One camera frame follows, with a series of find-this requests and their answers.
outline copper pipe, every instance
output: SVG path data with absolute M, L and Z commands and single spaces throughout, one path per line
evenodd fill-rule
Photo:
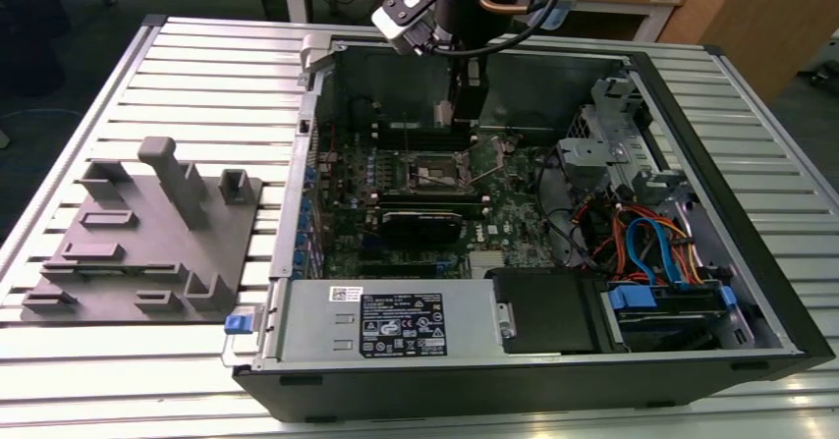
M 484 10 L 500 15 L 527 15 L 527 5 L 499 4 L 492 0 L 477 1 Z

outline wire bundle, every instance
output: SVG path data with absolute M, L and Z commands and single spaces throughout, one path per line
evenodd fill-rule
M 639 218 L 633 219 L 633 221 L 627 225 L 620 216 L 624 213 L 631 213 L 637 215 Z M 635 247 L 632 246 L 632 235 L 629 233 L 632 225 L 647 224 L 653 227 L 656 236 L 659 238 L 659 245 L 661 248 L 661 259 L 664 264 L 664 271 L 667 272 L 667 276 L 671 282 L 676 282 L 673 278 L 677 277 L 677 281 L 684 283 L 696 285 L 701 284 L 701 277 L 699 276 L 699 272 L 696 270 L 696 260 L 695 260 L 695 251 L 693 251 L 693 243 L 688 237 L 688 235 L 679 229 L 679 227 L 673 224 L 673 222 L 665 217 L 657 215 L 652 210 L 647 207 L 637 204 L 625 204 L 619 203 L 616 205 L 615 214 L 612 217 L 612 236 L 607 241 L 615 242 L 616 254 L 617 254 L 617 265 L 615 266 L 615 280 L 621 280 L 621 274 L 627 271 L 628 260 L 633 260 L 633 263 L 643 272 L 633 272 L 625 275 L 627 280 L 639 281 L 643 279 L 647 282 L 651 282 L 651 270 L 643 263 L 637 263 L 641 259 L 635 255 Z M 663 229 L 667 229 L 671 233 L 667 238 L 661 233 Z M 684 245 L 675 245 L 672 243 L 673 236 L 684 240 Z M 671 257 L 673 257 L 677 261 L 677 268 L 680 274 L 672 273 L 671 268 Z

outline black cable tie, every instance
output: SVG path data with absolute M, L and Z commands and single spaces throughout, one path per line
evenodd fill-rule
M 693 244 L 693 238 L 688 237 L 688 238 L 676 238 L 673 240 L 669 240 L 669 245 L 671 246 L 683 246 L 683 245 L 692 245 Z

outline aluminum workbench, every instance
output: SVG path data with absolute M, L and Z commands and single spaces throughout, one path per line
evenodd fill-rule
M 1 437 L 828 438 L 839 431 L 839 363 L 776 382 L 731 388 L 684 408 L 282 424 L 238 389 L 224 366 L 254 337 L 220 325 L 20 327 L 24 291 L 38 281 L 85 197 L 73 184 L 92 158 L 133 159 L 145 136 L 178 141 L 204 176 L 245 168 L 266 187 L 238 304 L 266 299 L 273 230 L 302 87 L 300 46 L 314 31 L 360 27 L 169 18 L 145 25 L 0 250 Z M 611 42 L 536 38 L 587 48 Z M 699 46 L 620 43 L 649 55 L 777 257 L 833 350 L 839 349 L 839 197 L 724 56 Z M 661 148 L 671 164 L 675 156 Z

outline warning label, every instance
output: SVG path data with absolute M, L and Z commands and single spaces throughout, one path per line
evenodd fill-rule
M 442 294 L 362 295 L 364 357 L 445 356 Z

